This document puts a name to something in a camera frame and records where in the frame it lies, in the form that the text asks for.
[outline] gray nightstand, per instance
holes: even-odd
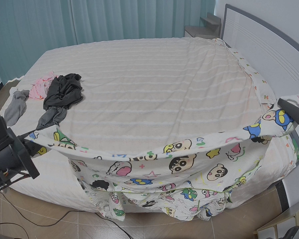
[[[213,39],[219,37],[220,18],[207,13],[206,18],[200,17],[206,22],[206,27],[203,26],[185,26],[184,37],[201,37],[205,39]]]

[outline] cartoon print blanket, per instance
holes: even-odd
[[[299,107],[299,96],[283,99]],[[79,146],[56,125],[28,139],[43,146],[38,155],[55,149],[69,158],[82,189],[104,217],[123,221],[129,202],[189,221],[221,213],[231,191],[257,172],[271,138],[296,126],[276,103],[254,125],[153,147],[136,157]]]

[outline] pile of clothes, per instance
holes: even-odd
[[[31,90],[16,91],[12,101],[4,111],[4,119],[8,126],[16,124],[26,110],[25,100],[29,98],[42,99],[45,114],[39,119],[36,130],[44,129],[52,125],[59,125],[67,115],[71,104],[80,102],[81,76],[79,74],[67,74],[57,76],[52,72],[38,79]]]

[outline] curtain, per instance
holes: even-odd
[[[77,42],[184,37],[215,0],[71,0]]]
[[[0,78],[24,75],[47,50],[75,45],[70,0],[0,0]]]
[[[47,50],[103,40],[183,37],[215,0],[0,0],[0,77],[24,75]]]

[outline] floor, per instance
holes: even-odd
[[[5,85],[0,91],[0,109],[9,96],[9,89],[17,82]],[[70,208],[38,200],[13,189],[4,196],[29,220],[40,225],[55,223]],[[124,222],[116,221],[133,239],[248,239],[255,238],[253,231],[281,213],[275,187],[254,196],[243,205],[225,211],[209,221],[195,218],[179,221],[164,213],[127,213]],[[123,231],[95,213],[71,212],[62,221],[51,227],[38,227],[25,220],[0,194],[0,223],[13,222],[24,227],[30,239],[67,238],[128,238]],[[0,225],[0,233],[13,238],[26,239],[26,233],[17,225]]]

